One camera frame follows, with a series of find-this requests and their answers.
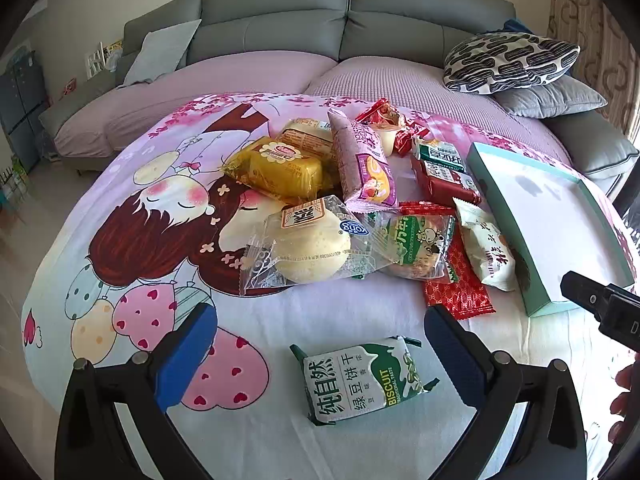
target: gray sofa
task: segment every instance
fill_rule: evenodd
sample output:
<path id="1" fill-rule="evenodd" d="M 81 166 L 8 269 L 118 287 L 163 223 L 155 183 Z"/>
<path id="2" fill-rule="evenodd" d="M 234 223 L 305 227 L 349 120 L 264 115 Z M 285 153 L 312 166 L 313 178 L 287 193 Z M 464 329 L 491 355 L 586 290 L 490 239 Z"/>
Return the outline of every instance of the gray sofa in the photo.
<path id="1" fill-rule="evenodd" d="M 613 196 L 639 153 L 596 112 L 545 124 L 520 120 L 491 98 L 454 94 L 437 81 L 456 44 L 515 16 L 505 0 L 174 0 L 126 23 L 115 73 L 94 76 L 40 120 L 66 164 L 103 170 L 137 136 L 200 94 L 397 96 L 398 105 L 457 113 L 498 134 L 517 131 L 519 140 L 570 160 Z M 151 85 L 115 88 L 149 32 L 196 19 L 202 23 L 175 73 Z"/>

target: black and white pillow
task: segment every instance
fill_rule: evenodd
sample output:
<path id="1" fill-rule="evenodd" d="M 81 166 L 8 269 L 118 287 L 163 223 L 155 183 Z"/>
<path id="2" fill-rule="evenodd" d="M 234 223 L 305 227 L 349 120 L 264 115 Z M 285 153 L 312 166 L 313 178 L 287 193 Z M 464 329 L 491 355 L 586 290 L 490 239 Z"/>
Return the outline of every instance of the black and white pillow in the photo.
<path id="1" fill-rule="evenodd" d="M 449 52 L 444 85 L 471 94 L 545 85 L 563 76 L 578 54 L 576 44 L 526 32 L 480 34 Z"/>

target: red package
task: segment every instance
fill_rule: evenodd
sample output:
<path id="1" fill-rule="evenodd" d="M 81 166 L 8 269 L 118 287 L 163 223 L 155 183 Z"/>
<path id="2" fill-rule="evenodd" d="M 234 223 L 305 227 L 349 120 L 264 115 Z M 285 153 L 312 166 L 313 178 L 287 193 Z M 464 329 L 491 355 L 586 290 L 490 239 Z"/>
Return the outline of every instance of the red package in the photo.
<path id="1" fill-rule="evenodd" d="M 411 151 L 411 139 L 414 135 L 424 137 L 429 133 L 426 126 L 422 126 L 401 114 L 389 104 L 389 100 L 386 98 L 378 99 L 371 108 L 364 110 L 355 120 L 357 123 L 368 126 L 389 124 L 402 128 L 396 133 L 396 141 L 394 142 L 394 151 L 398 152 L 400 156 L 405 156 Z"/>
<path id="2" fill-rule="evenodd" d="M 418 160 L 413 155 L 411 156 L 411 167 L 414 169 L 415 179 L 427 200 L 451 207 L 455 207 L 454 198 L 471 204 L 482 202 L 482 197 L 473 179 L 464 173 L 449 170 L 426 160 Z"/>
<path id="3" fill-rule="evenodd" d="M 431 202 L 401 202 L 399 208 L 402 214 L 455 215 L 455 209 Z M 457 320 L 495 313 L 484 285 L 478 280 L 466 256 L 458 225 L 447 258 L 460 280 L 458 283 L 425 282 L 424 299 L 427 306 L 442 304 Z"/>

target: patterned curtain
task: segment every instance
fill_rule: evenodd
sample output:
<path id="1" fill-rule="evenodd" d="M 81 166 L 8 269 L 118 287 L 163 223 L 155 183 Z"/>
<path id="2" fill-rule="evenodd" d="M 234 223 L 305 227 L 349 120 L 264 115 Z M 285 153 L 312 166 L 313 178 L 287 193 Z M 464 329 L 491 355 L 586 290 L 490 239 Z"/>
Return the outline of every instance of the patterned curtain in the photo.
<path id="1" fill-rule="evenodd" d="M 604 96 L 609 105 L 597 111 L 634 142 L 640 130 L 638 55 L 609 9 L 601 0 L 551 0 L 548 35 L 580 45 L 572 76 Z"/>

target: bed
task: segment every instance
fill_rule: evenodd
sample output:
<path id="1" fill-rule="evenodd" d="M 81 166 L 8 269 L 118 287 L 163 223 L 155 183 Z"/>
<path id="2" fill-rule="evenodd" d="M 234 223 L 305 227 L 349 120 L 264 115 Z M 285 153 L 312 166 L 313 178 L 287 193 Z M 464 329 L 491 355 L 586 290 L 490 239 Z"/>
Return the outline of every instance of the bed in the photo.
<path id="1" fill-rule="evenodd" d="M 466 407 L 427 343 L 420 283 L 381 273 L 326 286 L 295 286 L 240 298 L 239 273 L 252 229 L 283 205 L 225 176 L 229 155 L 296 117 L 326 120 L 329 108 L 355 117 L 369 102 L 345 97 L 239 93 L 189 102 L 130 144 L 68 216 L 43 259 L 22 311 L 33 383 L 60 410 L 76 358 L 98 367 L 152 350 L 200 301 L 217 309 L 219 329 L 178 406 L 168 415 L 213 478 L 428 478 L 474 410 Z M 567 161 L 459 120 L 401 108 L 465 156 L 484 142 L 567 171 Z M 390 160 L 401 200 L 420 200 L 409 161 Z M 632 269 L 638 256 L 603 193 L 587 182 L 618 232 Z M 613 375 L 628 351 L 581 310 L 527 318 L 519 292 L 490 290 L 496 314 L 464 321 L 491 349 L 518 362 L 570 366 L 588 439 L 590 478 L 603 463 L 612 424 Z M 309 354 L 405 335 L 418 370 L 441 383 L 393 412 L 316 428 L 289 345 Z M 126 408 L 118 410 L 143 472 L 159 478 Z M 485 470 L 501 466 L 516 410 Z"/>

